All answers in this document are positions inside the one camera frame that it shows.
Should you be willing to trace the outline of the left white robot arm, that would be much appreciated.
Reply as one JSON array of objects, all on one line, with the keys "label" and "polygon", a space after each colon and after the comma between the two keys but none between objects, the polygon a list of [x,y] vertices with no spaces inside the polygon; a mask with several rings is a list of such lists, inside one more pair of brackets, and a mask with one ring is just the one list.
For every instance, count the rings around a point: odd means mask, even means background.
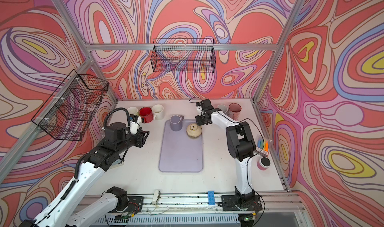
[{"label": "left white robot arm", "polygon": [[55,199],[33,220],[24,220],[22,227],[89,227],[110,211],[126,212],[130,205],[127,191],[111,187],[97,201],[83,210],[76,207],[90,188],[111,167],[124,162],[129,148],[141,148],[149,136],[141,124],[145,121],[130,114],[126,108],[116,108],[107,114],[104,138],[77,161],[74,177]]}]

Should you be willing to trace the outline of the white mug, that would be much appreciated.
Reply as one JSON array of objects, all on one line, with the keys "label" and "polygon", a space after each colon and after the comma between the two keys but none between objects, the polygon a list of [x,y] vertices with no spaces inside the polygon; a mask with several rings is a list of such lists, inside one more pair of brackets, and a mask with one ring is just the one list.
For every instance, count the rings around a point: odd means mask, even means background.
[{"label": "white mug", "polygon": [[165,112],[164,112],[164,106],[161,104],[156,104],[152,107],[152,113],[154,120],[163,120],[165,117]]}]

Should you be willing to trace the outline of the blue floral mug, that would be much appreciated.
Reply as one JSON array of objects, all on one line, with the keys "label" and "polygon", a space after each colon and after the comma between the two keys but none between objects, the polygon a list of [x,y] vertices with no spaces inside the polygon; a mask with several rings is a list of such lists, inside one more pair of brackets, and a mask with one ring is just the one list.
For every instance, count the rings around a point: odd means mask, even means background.
[{"label": "blue floral mug", "polygon": [[217,105],[217,108],[219,108],[225,115],[228,114],[228,107],[226,105],[223,105],[223,104],[219,104]]}]

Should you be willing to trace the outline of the lavender mug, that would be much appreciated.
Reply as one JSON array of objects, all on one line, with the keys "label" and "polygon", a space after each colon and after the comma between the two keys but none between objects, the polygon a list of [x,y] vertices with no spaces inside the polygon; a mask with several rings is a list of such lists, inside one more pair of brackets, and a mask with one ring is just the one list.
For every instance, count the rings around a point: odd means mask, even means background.
[{"label": "lavender mug", "polygon": [[184,116],[181,115],[173,115],[170,118],[170,128],[174,132],[178,132],[182,129],[183,127],[183,119]]}]

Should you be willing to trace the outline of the light green mug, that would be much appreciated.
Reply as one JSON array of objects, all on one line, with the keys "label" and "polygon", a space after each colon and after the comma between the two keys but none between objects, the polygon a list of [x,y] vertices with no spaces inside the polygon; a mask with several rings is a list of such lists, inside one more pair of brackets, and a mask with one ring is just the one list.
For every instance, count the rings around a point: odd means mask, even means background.
[{"label": "light green mug", "polygon": [[128,112],[130,115],[139,116],[139,109],[137,107],[129,107]]}]

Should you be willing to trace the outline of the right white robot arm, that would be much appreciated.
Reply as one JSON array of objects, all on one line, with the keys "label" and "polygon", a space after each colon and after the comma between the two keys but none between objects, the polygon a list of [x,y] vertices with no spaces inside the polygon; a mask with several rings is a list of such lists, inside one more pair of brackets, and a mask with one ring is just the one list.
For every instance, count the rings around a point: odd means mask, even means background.
[{"label": "right white robot arm", "polygon": [[261,197],[251,184],[251,158],[255,156],[256,143],[248,122],[235,121],[220,109],[214,108],[209,99],[195,103],[199,126],[215,124],[226,131],[229,154],[235,160],[237,182],[233,195],[222,195],[220,206],[224,211],[254,211],[263,209]]}]

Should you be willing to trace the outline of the pink cartoon mug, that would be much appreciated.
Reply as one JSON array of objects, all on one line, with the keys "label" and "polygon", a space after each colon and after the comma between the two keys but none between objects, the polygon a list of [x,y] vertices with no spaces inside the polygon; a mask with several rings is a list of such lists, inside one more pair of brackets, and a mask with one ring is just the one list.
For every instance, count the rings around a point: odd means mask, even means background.
[{"label": "pink cartoon mug", "polygon": [[241,105],[239,105],[238,103],[231,103],[231,104],[229,104],[228,108],[229,108],[228,116],[231,119],[237,121],[239,119],[240,112],[242,110]]}]

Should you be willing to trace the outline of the red mug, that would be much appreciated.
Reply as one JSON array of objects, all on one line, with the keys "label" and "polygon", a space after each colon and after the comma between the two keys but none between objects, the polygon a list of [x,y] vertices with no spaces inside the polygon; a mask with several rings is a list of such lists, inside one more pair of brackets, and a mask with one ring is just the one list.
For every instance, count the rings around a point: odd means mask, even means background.
[{"label": "red mug", "polygon": [[142,118],[142,123],[147,124],[154,120],[154,115],[151,107],[142,107],[139,110],[139,116]]}]

